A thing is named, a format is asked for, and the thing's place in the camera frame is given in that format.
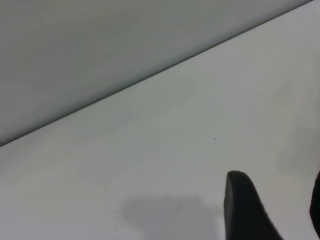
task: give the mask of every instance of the black object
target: black object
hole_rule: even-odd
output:
[[[312,192],[310,217],[316,234],[320,238],[320,172],[315,179]]]
[[[230,171],[226,177],[224,223],[226,240],[282,240],[251,179],[240,171]]]

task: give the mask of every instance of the white wall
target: white wall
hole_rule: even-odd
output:
[[[2,1],[0,145],[307,1]]]
[[[318,240],[320,0],[0,148],[1,240],[224,240],[246,172],[284,240]]]

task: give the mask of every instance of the white surface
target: white surface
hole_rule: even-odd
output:
[[[309,0],[1,0],[0,145]]]
[[[246,172],[284,239],[316,240],[320,1],[0,148],[2,240],[222,240]]]

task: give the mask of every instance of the black plastic piece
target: black plastic piece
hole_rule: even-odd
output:
[[[316,177],[314,182],[310,206],[310,217],[314,230],[320,238],[320,172],[318,173],[318,176]]]
[[[240,171],[226,177],[224,223],[226,240],[282,240],[251,179]]]

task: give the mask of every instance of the gray wall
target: gray wall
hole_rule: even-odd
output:
[[[308,0],[8,0],[0,145]]]

